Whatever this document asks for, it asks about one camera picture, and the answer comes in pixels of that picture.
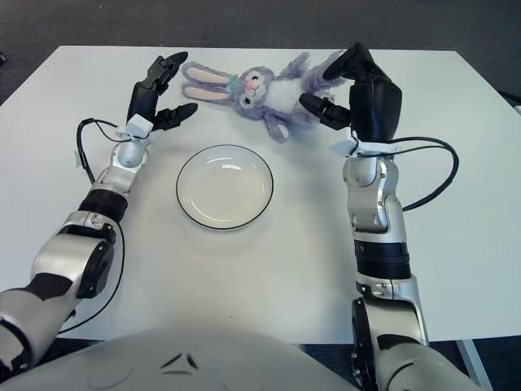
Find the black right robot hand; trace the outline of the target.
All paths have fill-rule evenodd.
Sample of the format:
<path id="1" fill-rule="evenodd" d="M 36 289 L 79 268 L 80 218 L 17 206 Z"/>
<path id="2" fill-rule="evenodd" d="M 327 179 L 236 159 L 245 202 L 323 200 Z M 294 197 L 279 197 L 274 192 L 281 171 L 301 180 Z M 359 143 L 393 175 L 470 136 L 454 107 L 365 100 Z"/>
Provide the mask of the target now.
<path id="1" fill-rule="evenodd" d="M 401 89 L 360 42 L 349 47 L 322 73 L 324 81 L 340 78 L 353 81 L 348 108 L 311 93 L 303 93 L 300 104 L 321 124 L 333 130 L 348 127 L 363 142 L 390 142 L 400 120 Z"/>

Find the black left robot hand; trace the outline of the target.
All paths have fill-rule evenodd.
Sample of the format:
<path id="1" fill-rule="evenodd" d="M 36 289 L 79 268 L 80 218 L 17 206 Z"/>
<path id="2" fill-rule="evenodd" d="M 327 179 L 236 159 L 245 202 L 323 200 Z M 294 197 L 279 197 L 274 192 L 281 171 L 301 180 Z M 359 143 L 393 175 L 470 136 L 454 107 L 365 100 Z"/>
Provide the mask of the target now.
<path id="1" fill-rule="evenodd" d="M 196 113 L 197 103 L 187 103 L 175 109 L 156 109 L 159 97 L 168 89 L 170 81 L 187 58 L 188 53 L 181 51 L 166 58 L 160 55 L 155 59 L 147 70 L 146 78 L 134 85 L 127 113 L 128 121 L 138 114 L 153 124 L 153 131 L 170 130 Z"/>

